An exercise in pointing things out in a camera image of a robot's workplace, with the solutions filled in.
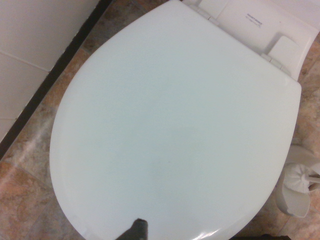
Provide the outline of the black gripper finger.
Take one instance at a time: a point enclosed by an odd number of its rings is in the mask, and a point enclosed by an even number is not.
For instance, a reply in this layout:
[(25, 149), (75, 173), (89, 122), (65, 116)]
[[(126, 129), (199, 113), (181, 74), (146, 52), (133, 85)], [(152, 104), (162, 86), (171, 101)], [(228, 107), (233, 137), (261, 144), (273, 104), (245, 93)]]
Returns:
[(117, 240), (147, 240), (148, 239), (148, 222), (144, 219), (137, 218), (132, 226), (121, 234)]

